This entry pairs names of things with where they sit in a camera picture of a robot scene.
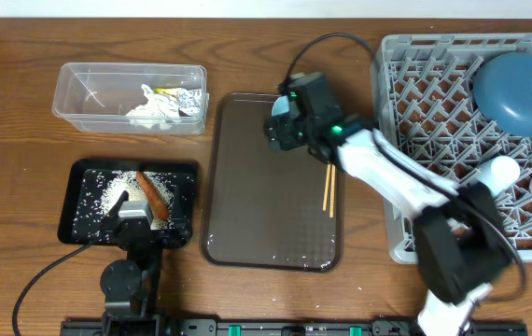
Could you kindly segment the light blue cup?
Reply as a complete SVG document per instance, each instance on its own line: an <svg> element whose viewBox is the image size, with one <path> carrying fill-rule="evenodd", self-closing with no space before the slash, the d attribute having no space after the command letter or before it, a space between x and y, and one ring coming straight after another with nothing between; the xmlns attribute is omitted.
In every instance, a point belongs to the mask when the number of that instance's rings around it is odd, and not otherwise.
<svg viewBox="0 0 532 336"><path fill-rule="evenodd" d="M493 197L514 184L520 177L520 166L515 159L497 156L477 167L475 181L488 187Z"/></svg>

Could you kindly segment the orange carrot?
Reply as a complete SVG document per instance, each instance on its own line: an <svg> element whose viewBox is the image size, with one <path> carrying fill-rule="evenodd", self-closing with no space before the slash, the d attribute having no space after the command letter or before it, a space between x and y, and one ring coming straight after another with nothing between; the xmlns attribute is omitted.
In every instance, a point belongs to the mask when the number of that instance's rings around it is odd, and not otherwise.
<svg viewBox="0 0 532 336"><path fill-rule="evenodd" d="M154 185L142 172L136 173L136 180L146 195L154 217L162 221L167 221L170 218L169 209Z"/></svg>

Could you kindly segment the light blue bowl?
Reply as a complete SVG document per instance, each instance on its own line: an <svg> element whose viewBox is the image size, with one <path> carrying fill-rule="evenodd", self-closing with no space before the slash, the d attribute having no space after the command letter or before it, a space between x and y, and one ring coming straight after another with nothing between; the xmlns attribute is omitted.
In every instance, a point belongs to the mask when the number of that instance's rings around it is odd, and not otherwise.
<svg viewBox="0 0 532 336"><path fill-rule="evenodd" d="M285 95L280 96L275 100L273 104L272 116L275 117L275 116L286 114L289 112L289 109L290 107L289 107L288 98Z"/></svg>

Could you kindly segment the green snack wrapper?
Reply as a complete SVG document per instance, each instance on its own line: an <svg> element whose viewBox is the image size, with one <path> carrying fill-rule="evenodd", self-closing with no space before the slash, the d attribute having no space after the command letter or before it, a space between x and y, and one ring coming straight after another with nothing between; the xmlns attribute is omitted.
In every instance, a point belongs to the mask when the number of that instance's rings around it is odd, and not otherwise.
<svg viewBox="0 0 532 336"><path fill-rule="evenodd" d="M174 98L177 102L180 116L195 117L202 112L202 91L200 89L188 90L184 88L155 88L154 92L163 96Z"/></svg>

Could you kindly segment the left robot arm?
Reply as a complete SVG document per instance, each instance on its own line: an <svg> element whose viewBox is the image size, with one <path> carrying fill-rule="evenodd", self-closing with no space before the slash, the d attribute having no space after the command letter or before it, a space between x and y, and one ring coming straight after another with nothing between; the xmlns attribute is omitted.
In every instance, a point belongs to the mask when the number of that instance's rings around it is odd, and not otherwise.
<svg viewBox="0 0 532 336"><path fill-rule="evenodd" d="M157 294L163 251L185 246L192 236L180 188L175 189L170 214L173 227L154 231L152 221L149 202L131 201L126 191L101 221L100 230L127 252L127 258L110 263L101 275L105 312L101 327L95 332L97 335L170 336L178 333L177 323L168 314L158 311Z"/></svg>

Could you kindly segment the white rice pile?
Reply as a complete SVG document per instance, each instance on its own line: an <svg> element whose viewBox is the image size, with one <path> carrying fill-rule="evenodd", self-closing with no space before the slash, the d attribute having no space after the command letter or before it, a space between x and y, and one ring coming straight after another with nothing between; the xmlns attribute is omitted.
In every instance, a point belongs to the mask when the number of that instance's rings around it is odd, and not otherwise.
<svg viewBox="0 0 532 336"><path fill-rule="evenodd" d="M184 207L190 219L195 196L194 173L168 170L145 171L144 175L160 193L170 211L175 188L180 186L185 200ZM136 180L135 170L90 168L71 180L60 221L60 240L66 244L84 245L97 236L101 220L123 191L129 193L131 201L146 199Z"/></svg>

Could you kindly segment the wooden chopstick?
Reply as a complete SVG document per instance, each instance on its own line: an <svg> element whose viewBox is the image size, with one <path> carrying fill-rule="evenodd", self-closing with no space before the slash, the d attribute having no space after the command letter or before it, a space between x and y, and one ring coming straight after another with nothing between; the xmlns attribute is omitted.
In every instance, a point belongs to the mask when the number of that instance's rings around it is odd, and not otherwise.
<svg viewBox="0 0 532 336"><path fill-rule="evenodd" d="M334 218L334 206L335 206L335 191L336 191L336 167L332 164L329 184L329 217Z"/></svg>
<svg viewBox="0 0 532 336"><path fill-rule="evenodd" d="M326 178L325 178L325 186L324 186L324 194L323 194L323 202L322 202L322 210L327 210L327 204L328 204L328 198L329 198L329 184L330 184L330 175L331 175L331 169L332 165L327 165L326 170Z"/></svg>

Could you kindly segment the white tissue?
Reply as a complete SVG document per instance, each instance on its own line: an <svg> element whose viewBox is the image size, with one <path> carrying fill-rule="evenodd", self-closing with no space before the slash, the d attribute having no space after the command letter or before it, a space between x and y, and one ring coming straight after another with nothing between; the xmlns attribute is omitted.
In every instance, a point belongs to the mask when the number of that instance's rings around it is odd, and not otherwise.
<svg viewBox="0 0 532 336"><path fill-rule="evenodd" d="M176 98L156 93L146 84L142 84L141 89L147 102L131 109L126 114L131 124L148 129L158 127L161 130L167 130L181 122Z"/></svg>

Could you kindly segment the blue plate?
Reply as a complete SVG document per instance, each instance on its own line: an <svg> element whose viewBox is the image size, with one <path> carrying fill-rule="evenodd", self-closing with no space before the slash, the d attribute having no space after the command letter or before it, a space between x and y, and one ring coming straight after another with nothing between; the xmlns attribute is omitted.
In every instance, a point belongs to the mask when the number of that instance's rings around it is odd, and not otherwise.
<svg viewBox="0 0 532 336"><path fill-rule="evenodd" d="M532 136L532 54L496 56L476 74L472 94L483 116L501 131Z"/></svg>

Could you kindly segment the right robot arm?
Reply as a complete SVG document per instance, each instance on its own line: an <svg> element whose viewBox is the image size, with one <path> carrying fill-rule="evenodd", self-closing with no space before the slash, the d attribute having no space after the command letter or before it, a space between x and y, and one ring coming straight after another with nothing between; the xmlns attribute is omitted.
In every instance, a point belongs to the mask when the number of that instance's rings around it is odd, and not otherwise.
<svg viewBox="0 0 532 336"><path fill-rule="evenodd" d="M307 146L320 161L365 182L394 204L414 228L421 277L428 288L417 317L426 335L459 335L493 281L518 255L505 236L495 198L520 176L517 162L495 157L461 186L436 175L392 147L364 119L331 113L264 122L277 150Z"/></svg>

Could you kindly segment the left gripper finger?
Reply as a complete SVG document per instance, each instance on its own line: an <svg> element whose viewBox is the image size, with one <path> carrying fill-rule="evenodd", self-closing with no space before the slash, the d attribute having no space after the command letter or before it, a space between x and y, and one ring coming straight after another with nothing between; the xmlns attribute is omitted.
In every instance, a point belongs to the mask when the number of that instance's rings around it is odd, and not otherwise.
<svg viewBox="0 0 532 336"><path fill-rule="evenodd" d="M109 209L108 213L105 216L106 221L110 220L116 220L119 217L119 210L122 207L122 205L129 200L129 193L127 191L123 191L119 198L117 199L116 203Z"/></svg>
<svg viewBox="0 0 532 336"><path fill-rule="evenodd" d="M185 200L180 186L175 188L172 201L169 235L178 243L187 243L191 237L191 225L184 207Z"/></svg>

